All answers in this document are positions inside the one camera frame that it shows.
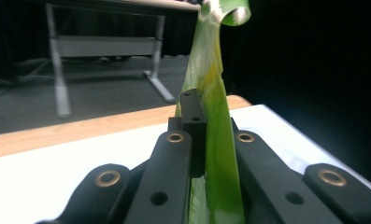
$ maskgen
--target desk leg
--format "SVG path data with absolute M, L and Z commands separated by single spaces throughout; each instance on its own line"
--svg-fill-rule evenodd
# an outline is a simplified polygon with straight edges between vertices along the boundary
M 69 107 L 68 89 L 66 87 L 63 65 L 57 48 L 57 34 L 54 24 L 53 6 L 46 4 L 49 26 L 50 57 L 54 68 L 54 90 L 56 96 L 57 114 L 61 118 L 68 117 L 71 114 Z
M 152 86 L 163 96 L 168 103 L 174 103 L 176 98 L 168 91 L 168 89 L 159 80 L 159 64 L 162 53 L 163 44 L 163 33 L 164 33 L 164 16 L 158 16 L 155 44 L 153 49 L 153 65 L 152 71 L 145 71 L 144 75 L 148 78 Z

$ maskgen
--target desk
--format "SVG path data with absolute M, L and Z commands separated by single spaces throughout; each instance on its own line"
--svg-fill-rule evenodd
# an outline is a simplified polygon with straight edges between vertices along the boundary
M 246 100 L 235 95 L 228 96 L 228 103 L 230 109 L 250 105 Z M 169 117 L 174 117 L 175 109 L 175 105 L 169 105 L 103 118 L 0 134 L 0 157 L 104 134 L 166 123 Z
M 151 55 L 152 68 L 144 72 L 145 77 L 168 103 L 175 102 L 175 97 L 159 79 L 159 64 L 164 37 L 164 16 L 180 14 L 196 18 L 200 8 L 199 5 L 175 0 L 39 0 L 37 2 L 47 3 L 50 57 L 55 74 L 54 89 L 59 117 L 65 118 L 71 114 L 62 57 Z M 58 35 L 55 27 L 54 7 L 154 15 L 157 16 L 155 37 Z
M 370 182 L 267 106 L 250 106 L 238 96 L 229 96 L 228 102 L 238 128 L 259 134 L 294 171 L 302 174 L 310 164 L 330 163 L 371 188 Z M 171 105 L 0 134 L 0 223 L 56 218 L 93 168 L 116 163 L 133 169 L 149 158 L 174 109 Z

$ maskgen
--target metal desk frame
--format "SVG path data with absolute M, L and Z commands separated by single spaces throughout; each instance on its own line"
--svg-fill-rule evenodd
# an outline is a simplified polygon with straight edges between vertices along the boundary
M 46 4 L 50 57 L 55 74 L 54 89 L 59 117 L 65 118 L 71 114 L 61 57 L 152 55 L 152 68 L 145 71 L 144 75 L 168 103 L 175 102 L 176 98 L 159 80 L 165 16 L 156 16 L 155 37 L 70 36 L 57 35 L 53 8 L 54 5 Z

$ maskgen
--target green leaf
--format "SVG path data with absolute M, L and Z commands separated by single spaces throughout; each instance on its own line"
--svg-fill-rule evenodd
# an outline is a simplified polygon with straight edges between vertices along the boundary
M 202 5 L 182 91 L 197 89 L 207 119 L 206 172 L 192 180 L 189 223 L 244 223 L 235 144 L 221 79 L 221 24 L 250 18 L 248 0 L 211 0 Z

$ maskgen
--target gray floor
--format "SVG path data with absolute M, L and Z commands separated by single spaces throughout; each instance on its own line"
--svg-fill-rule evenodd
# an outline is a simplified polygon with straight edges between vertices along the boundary
M 187 56 L 162 58 L 160 79 L 175 97 L 187 63 Z M 143 77 L 143 71 L 150 68 L 149 57 L 114 63 L 64 62 L 72 115 L 60 119 L 49 65 L 37 75 L 25 76 L 19 84 L 0 90 L 0 133 L 171 105 Z

